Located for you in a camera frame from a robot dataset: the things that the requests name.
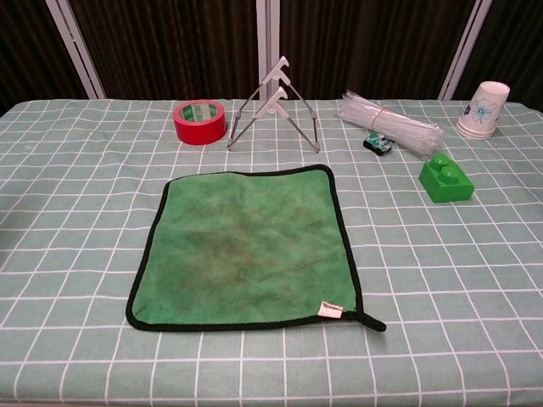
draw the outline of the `microfiber cloth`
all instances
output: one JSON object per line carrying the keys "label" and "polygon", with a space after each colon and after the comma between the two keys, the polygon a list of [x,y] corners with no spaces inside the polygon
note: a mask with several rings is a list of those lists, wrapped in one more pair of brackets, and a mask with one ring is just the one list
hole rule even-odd
{"label": "microfiber cloth", "polygon": [[132,326],[219,331],[336,321],[326,315],[386,328],[364,313],[327,166],[165,185],[126,306]]}

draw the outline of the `metal frame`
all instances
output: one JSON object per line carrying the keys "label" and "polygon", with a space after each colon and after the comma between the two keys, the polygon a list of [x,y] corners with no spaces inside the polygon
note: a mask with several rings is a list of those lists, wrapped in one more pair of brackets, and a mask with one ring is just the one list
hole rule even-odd
{"label": "metal frame", "polygon": [[46,0],[68,54],[89,99],[105,98],[104,89],[83,41],[76,18],[67,0]]}
{"label": "metal frame", "polygon": [[[281,23],[281,0],[266,0],[268,11],[268,65],[266,72],[269,72],[279,60],[279,31]],[[271,81],[268,85],[268,94],[274,94],[279,88],[277,81]]]}
{"label": "metal frame", "polygon": [[[261,83],[268,72],[268,37],[266,0],[256,0],[256,36],[258,38],[258,81]],[[268,99],[267,86],[260,89],[260,100]]]}
{"label": "metal frame", "polygon": [[[277,63],[271,68],[271,70],[266,74],[264,79],[260,82],[258,87],[255,89],[255,91],[249,96],[249,99],[247,99],[244,104],[242,104],[241,108],[236,111],[234,114],[234,124],[232,126],[232,129],[230,131],[230,136],[228,138],[227,148],[228,150],[231,150],[232,146],[235,144],[235,142],[255,123],[257,119],[262,117],[266,112],[271,114],[279,114],[281,117],[286,119],[293,127],[296,129],[296,131],[315,149],[315,152],[318,153],[321,148],[319,146],[317,134],[316,134],[316,113],[315,110],[311,108],[311,106],[301,97],[301,95],[298,93],[298,91],[292,86],[292,83],[290,79],[285,75],[285,73],[282,71],[283,66],[288,66],[288,61],[285,57],[281,57]],[[269,83],[273,81],[277,83],[277,90],[266,100],[266,102],[258,109],[256,114],[253,116],[251,121],[244,127],[243,130],[239,132],[237,136],[236,129],[238,128],[238,122],[241,118],[241,113],[244,109],[244,107],[247,105],[247,103],[256,96],[256,93],[260,89],[262,89],[264,86],[268,86]],[[284,109],[284,107],[279,103],[279,99],[283,98],[286,99],[287,93],[284,91],[284,89],[279,86],[279,81],[283,81],[283,83],[288,86],[294,94],[305,104],[305,106],[309,109],[311,112],[311,118],[313,120],[313,131],[315,135],[315,142],[312,142],[305,133],[298,127],[298,125],[292,120],[290,117],[290,114]]]}
{"label": "metal frame", "polygon": [[472,13],[469,16],[466,28],[462,34],[462,39],[460,40],[458,48],[456,49],[455,57],[452,59],[449,72],[445,77],[445,81],[441,87],[441,92],[439,92],[439,100],[452,99],[491,4],[492,0],[475,1]]}

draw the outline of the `towel tag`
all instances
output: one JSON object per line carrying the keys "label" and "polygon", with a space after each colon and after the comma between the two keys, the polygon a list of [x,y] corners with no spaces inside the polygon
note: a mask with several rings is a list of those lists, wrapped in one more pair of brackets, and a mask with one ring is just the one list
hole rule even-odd
{"label": "towel tag", "polygon": [[327,318],[341,318],[342,313],[343,307],[322,301],[321,308],[319,309],[317,315],[326,316]]}

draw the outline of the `duct tape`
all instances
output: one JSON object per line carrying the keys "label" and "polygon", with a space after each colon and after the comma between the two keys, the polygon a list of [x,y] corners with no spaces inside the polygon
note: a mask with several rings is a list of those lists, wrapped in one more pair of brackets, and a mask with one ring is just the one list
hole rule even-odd
{"label": "duct tape", "polygon": [[177,138],[187,144],[211,144],[227,132],[224,108],[214,100],[191,100],[177,106],[173,121]]}

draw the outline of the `tablecloth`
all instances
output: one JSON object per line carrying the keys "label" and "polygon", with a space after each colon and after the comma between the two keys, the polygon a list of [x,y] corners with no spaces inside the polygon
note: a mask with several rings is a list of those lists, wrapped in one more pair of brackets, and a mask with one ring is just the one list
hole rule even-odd
{"label": "tablecloth", "polygon": [[[221,102],[232,125],[243,101]],[[543,402],[543,115],[507,103],[495,135],[476,141],[454,129],[465,103],[380,103],[446,129],[443,152],[476,187],[469,201],[432,203],[417,179],[424,158],[365,149],[367,131],[337,118],[338,101],[310,101],[320,153],[271,115],[228,152],[226,137],[204,147],[177,140],[179,102],[13,107],[0,119],[0,401]],[[311,134],[304,104],[284,105]],[[335,174],[366,312],[386,332],[346,321],[206,333],[126,323],[167,181],[314,163]]]}

